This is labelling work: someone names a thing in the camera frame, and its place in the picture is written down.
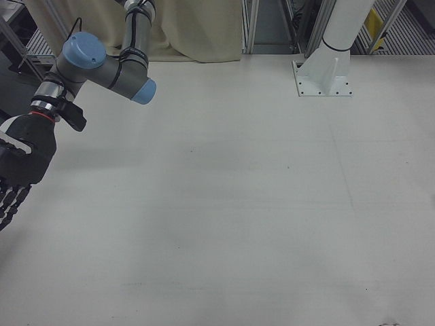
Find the grey gloved robot hand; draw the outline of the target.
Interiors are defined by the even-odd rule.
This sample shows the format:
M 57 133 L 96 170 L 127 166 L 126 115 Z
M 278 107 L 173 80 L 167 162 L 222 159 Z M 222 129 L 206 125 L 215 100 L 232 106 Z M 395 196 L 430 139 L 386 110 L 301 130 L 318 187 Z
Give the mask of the grey gloved robot hand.
M 1 229 L 39 183 L 55 154 L 55 123 L 40 114 L 16 117 L 1 133 Z

